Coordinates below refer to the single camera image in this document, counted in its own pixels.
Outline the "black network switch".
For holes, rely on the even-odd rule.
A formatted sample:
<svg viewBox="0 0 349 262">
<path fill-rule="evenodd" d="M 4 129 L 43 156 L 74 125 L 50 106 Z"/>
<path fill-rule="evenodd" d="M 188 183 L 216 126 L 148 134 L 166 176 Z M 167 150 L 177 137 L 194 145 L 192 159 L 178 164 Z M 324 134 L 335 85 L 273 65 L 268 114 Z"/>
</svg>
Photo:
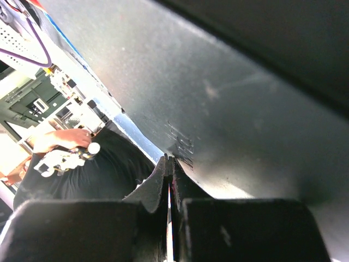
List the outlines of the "black network switch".
<svg viewBox="0 0 349 262">
<path fill-rule="evenodd" d="M 202 180 L 348 202 L 348 1 L 42 1 L 141 131 Z"/>
</svg>

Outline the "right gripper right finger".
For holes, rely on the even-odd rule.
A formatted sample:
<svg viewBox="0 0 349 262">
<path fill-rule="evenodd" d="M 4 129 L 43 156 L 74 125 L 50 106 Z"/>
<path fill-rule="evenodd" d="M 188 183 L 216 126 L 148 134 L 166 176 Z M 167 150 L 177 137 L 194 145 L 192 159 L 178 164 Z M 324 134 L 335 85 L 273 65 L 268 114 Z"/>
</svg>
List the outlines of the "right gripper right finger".
<svg viewBox="0 0 349 262">
<path fill-rule="evenodd" d="M 330 261 L 317 223 L 290 199 L 215 199 L 169 158 L 175 261 Z"/>
</svg>

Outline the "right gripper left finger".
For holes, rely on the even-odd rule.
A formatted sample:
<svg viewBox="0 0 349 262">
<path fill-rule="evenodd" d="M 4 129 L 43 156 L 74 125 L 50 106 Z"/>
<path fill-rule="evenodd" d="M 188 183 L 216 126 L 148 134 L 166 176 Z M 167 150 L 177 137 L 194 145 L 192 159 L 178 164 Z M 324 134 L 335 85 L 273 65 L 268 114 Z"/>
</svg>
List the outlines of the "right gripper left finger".
<svg viewBox="0 0 349 262">
<path fill-rule="evenodd" d="M 30 200 L 1 233 L 1 261 L 164 261 L 169 159 L 122 200 Z"/>
</svg>

